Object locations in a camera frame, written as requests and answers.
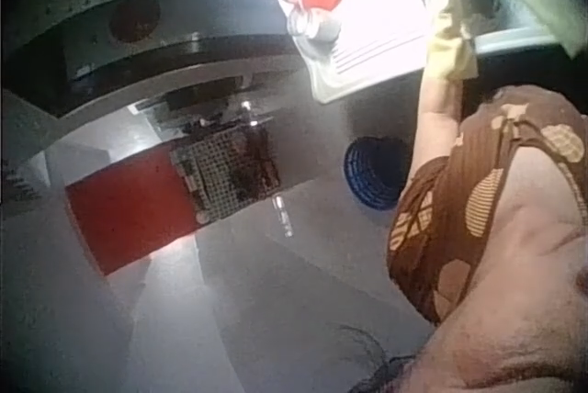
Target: red mat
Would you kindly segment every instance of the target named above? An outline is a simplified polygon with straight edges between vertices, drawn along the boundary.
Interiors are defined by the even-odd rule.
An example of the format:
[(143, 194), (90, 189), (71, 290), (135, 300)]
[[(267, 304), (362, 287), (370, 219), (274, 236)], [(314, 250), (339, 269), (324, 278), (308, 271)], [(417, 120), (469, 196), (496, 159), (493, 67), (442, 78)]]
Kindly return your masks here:
[(73, 213), (105, 275), (198, 228), (190, 196), (162, 144), (67, 187)]

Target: blue basket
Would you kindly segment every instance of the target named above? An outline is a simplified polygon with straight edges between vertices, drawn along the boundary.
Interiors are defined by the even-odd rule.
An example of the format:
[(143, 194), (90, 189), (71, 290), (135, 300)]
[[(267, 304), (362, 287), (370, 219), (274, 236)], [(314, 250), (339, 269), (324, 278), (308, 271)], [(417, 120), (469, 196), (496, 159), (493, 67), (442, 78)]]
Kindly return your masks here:
[(394, 208), (406, 183), (409, 159), (399, 140), (364, 137), (345, 153), (345, 179), (364, 205), (380, 211)]

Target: hair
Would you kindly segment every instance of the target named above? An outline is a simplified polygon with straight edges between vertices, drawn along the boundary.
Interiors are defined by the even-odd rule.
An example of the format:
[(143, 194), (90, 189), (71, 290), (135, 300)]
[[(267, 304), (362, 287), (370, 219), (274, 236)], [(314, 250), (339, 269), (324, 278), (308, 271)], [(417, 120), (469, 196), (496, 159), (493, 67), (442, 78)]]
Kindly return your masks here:
[(354, 334), (355, 341), (360, 342), (368, 357), (378, 364), (378, 368), (372, 376), (359, 381), (347, 393), (393, 392), (404, 374), (405, 367), (414, 359), (414, 355), (407, 354), (389, 358), (379, 341), (367, 331), (346, 325), (342, 325), (340, 328)]

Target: white floor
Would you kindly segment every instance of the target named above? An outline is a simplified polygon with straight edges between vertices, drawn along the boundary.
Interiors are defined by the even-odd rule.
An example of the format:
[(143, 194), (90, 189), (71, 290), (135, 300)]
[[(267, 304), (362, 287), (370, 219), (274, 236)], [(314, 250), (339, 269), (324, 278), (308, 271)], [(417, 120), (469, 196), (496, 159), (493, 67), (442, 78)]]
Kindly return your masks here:
[[(8, 258), (21, 268), (25, 287), (38, 287), (58, 272), (59, 281), (79, 295), (62, 298), (61, 283), (46, 284), (43, 300), (31, 298), (26, 310), (8, 316), (21, 347), (29, 348), (28, 354), (15, 349), (18, 362), (39, 363), (43, 381), (53, 376), (57, 386), (64, 376), (77, 391), (106, 391), (108, 385), (108, 391), (153, 393), (335, 392), (349, 389), (378, 363), (342, 325), (371, 333), (388, 355), (417, 351), (430, 327), (387, 278), (391, 214), (357, 203), (341, 173), (345, 148), (356, 136), (406, 139), (410, 122), (401, 117), (412, 101), (390, 93), (324, 107), (311, 101), (304, 81), (304, 73), (294, 75), (276, 101), (260, 105), (276, 113), (268, 128), (278, 168), (292, 186), (281, 194), (291, 237), (267, 200), (106, 280), (79, 253), (79, 236), (66, 235), (75, 229), (63, 187), (159, 143), (157, 135), (146, 119), (124, 109), (70, 134), (45, 159), (36, 158), (30, 171), (50, 165), (46, 174), (38, 173), (51, 185), (49, 203), (9, 220), (7, 238), (24, 255)], [(53, 220), (51, 226), (45, 219)], [(46, 236), (54, 239), (47, 246), (55, 253), (43, 249)], [(77, 255), (65, 262), (60, 251)], [(110, 298), (98, 295), (97, 287), (108, 286)], [(19, 306), (17, 280), (10, 293), (13, 308)], [(114, 317), (86, 320), (81, 299)], [(45, 313), (18, 321), (27, 311)], [(76, 327), (78, 321), (85, 326)], [(108, 326), (112, 321), (131, 324), (129, 337), (122, 326), (117, 336)], [(42, 344), (54, 340), (60, 346)], [(90, 376), (96, 366), (105, 367), (101, 384)]]

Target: yellow glove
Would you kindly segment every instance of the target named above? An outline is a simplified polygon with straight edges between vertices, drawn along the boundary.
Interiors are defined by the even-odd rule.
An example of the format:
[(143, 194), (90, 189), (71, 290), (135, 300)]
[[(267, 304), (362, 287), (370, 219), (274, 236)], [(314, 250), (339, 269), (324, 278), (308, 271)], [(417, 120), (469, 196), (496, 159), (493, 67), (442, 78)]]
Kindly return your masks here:
[(476, 52), (462, 30), (461, 0), (428, 0), (427, 11), (432, 27), (424, 76), (452, 81), (478, 76)]

